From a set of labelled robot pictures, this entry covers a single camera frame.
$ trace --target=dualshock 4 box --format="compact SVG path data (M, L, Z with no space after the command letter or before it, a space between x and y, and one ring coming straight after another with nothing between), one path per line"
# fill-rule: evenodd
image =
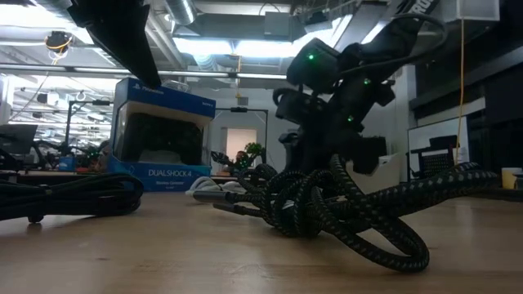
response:
M133 175L148 192L188 190L210 175L203 129L215 109L215 100L125 78L114 93L108 172Z

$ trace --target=coiled cable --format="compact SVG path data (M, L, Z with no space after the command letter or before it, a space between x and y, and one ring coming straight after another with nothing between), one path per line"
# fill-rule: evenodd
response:
M0 180L0 221L45 215L120 216L140 206L143 184L134 176L111 173L53 186Z
M364 258L400 272L419 272L429 263L429 251L413 229L399 217L435 206L447 199L475 193L497 182L497 175L481 171L475 163L462 163L426 180L397 185L363 194L338 155L329 170L277 173L261 164L255 170L265 179L263 186L246 185L245 174L238 182L246 194L223 193L194 197L214 207L240 215L261 217L288 237L315 237L322 230L334 235ZM255 208L236 203L251 203ZM387 252L358 233L375 229L404 255Z

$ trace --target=wooden table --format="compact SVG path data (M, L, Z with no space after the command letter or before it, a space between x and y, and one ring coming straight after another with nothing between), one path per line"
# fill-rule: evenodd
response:
M261 219L149 194L130 216L0 222L0 293L523 291L523 204L461 198L405 220L431 249L420 274L384 269L327 234L284 238Z

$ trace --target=ceiling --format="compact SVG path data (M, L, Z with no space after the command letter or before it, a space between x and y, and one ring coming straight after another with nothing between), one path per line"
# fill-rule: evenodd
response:
M362 0L275 0L264 4L257 0L195 0L199 16L232 17L242 15L256 19L266 12L290 12L300 20L306 19L307 13L329 8L326 13L333 27L328 31L314 32L293 41L293 46L302 46L313 37L322 38L331 46L345 46L341 42L362 42L379 25L384 25L396 12L401 0L363 1ZM171 17L164 0L150 0L151 12L145 28L147 39L159 70L191 69L199 70L199 64L189 53L181 52L172 35L186 28L175 27L172 30ZM57 60L63 66L90 66L97 68L118 68L120 65L100 48L93 45L87 31L77 28L56 10L45 7L5 6L0 5L0 63L31 65L50 65L56 58L43 44L43 39L52 30L64 30L74 35L74 42L67 54ZM433 43L438 36L426 30L420 34L423 46ZM238 46L235 40L228 41L232 47ZM292 56L254 57L231 55L213 55L219 69L256 74L285 74L293 60ZM113 99L114 85L118 82L115 76L104 75L101 78L54 77L47 79L31 73L11 75L13 96L12 121L38 123L38 138L63 140L67 119L68 101L78 98L84 100ZM187 78L182 80L190 88L259 88L274 89L288 86L285 81L262 79L214 79ZM32 101L38 88L40 93L49 93L57 99L53 105ZM108 106L83 106L72 118L71 138L81 145L98 145L109 139L109 128L112 109Z

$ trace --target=desk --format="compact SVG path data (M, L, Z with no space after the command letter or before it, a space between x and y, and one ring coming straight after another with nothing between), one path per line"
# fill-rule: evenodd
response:
M0 222L0 293L521 293L523 204L460 198L405 220L431 250L420 274L327 234L284 238L261 219L149 194L129 216Z

